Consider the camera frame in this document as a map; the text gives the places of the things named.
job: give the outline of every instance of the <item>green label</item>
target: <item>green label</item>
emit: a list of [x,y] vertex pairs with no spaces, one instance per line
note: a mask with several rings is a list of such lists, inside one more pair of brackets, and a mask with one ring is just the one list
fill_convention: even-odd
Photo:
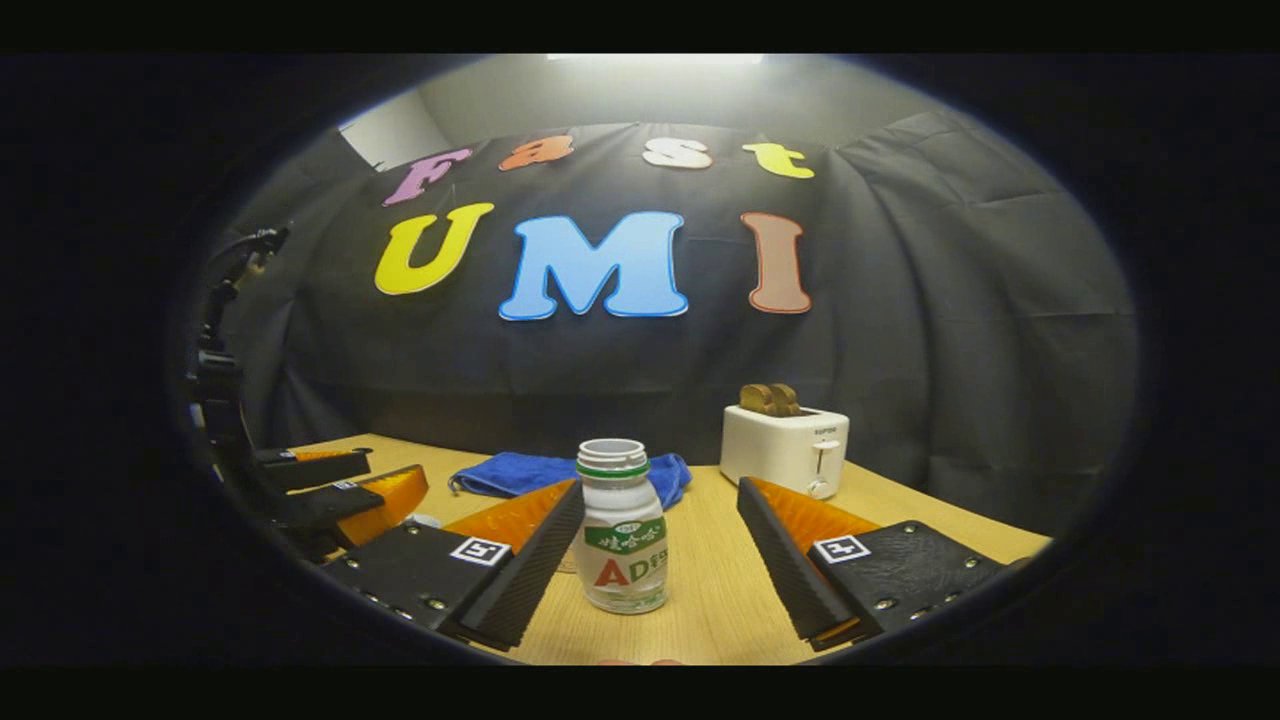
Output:
[[667,537],[667,520],[618,523],[612,528],[582,528],[586,546],[614,555],[631,555]]

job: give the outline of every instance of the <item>toaster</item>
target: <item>toaster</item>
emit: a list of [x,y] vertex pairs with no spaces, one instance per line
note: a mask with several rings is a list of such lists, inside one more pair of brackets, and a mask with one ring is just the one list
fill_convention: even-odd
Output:
[[737,405],[724,409],[721,473],[733,484],[751,475],[827,500],[840,489],[849,445],[849,418],[812,407],[773,418]]

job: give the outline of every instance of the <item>blue towel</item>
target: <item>blue towel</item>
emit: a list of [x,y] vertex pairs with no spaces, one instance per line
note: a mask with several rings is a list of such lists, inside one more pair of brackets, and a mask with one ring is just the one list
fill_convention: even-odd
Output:
[[[575,477],[577,468],[572,459],[499,452],[475,468],[458,470],[449,478],[449,489],[457,492],[456,486],[462,486],[476,495],[515,497]],[[663,510],[680,502],[691,479],[689,465],[678,455],[649,459],[649,482],[658,491]]]

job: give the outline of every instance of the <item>letter m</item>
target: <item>letter m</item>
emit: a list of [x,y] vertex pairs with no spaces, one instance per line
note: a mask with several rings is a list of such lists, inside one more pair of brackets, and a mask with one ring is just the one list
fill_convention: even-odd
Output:
[[541,320],[556,313],[548,277],[573,313],[591,309],[604,283],[618,273],[618,287],[604,309],[628,318],[668,318],[689,309],[676,291],[671,243],[685,219],[675,213],[631,213],[595,247],[570,218],[534,218],[516,225],[525,238],[516,287],[498,307],[506,320]]

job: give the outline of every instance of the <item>plastic bottle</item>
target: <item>plastic bottle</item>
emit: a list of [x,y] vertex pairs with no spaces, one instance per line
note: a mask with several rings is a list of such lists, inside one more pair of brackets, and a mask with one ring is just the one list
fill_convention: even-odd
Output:
[[639,615],[667,601],[667,521],[648,473],[644,445],[634,439],[579,446],[586,509],[573,560],[586,598],[609,612]]

